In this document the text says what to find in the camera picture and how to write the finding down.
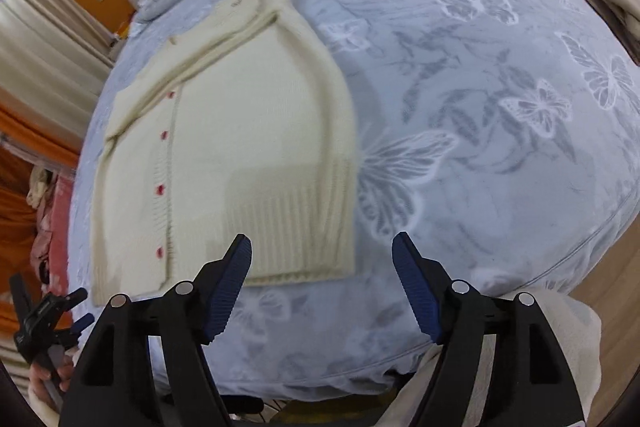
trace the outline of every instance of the bed sheet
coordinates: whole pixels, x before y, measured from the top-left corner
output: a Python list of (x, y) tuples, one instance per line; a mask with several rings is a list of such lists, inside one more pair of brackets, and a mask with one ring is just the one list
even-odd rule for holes
[[(217, 1), (183, 0), (155, 20), (107, 81), (72, 202), (71, 289), (91, 286), (89, 208), (115, 93)], [(342, 68), (358, 118), (357, 270), (242, 289), (205, 348), (222, 394), (379, 393), (389, 371), (415, 369), (430, 341), (391, 262), (399, 230), (484, 293), (568, 292), (638, 213), (638, 69), (583, 0), (293, 2)], [(163, 388), (157, 339), (151, 350)]]

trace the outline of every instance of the pink fabric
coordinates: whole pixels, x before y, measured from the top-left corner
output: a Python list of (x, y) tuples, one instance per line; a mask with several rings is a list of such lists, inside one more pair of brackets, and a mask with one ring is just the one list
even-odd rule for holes
[(49, 291), (55, 295), (66, 295), (68, 293), (66, 242), (73, 188), (73, 181), (62, 176), (58, 177), (50, 213), (52, 235), (49, 245)]

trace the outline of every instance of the cardigan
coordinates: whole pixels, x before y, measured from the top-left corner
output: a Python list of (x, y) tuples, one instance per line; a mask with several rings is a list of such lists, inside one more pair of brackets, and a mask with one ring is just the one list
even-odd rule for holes
[(354, 271), (344, 77), (290, 0), (222, 0), (119, 92), (95, 175), (92, 298), (193, 280), (237, 233), (246, 282)]

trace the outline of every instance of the brown flat object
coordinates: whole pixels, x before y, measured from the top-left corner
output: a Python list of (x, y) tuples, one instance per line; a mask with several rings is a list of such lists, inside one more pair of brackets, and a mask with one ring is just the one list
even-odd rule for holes
[(640, 42), (626, 29), (625, 25), (620, 22), (614, 11), (603, 0), (585, 0), (595, 10), (595, 12), (607, 23), (609, 29), (620, 41), (631, 60), (640, 66)]

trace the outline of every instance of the wooden floor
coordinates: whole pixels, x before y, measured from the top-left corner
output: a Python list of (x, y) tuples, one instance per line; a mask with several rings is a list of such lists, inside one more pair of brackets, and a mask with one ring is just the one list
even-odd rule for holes
[(571, 295), (602, 320), (602, 384), (588, 422), (596, 427), (640, 365), (640, 217)]

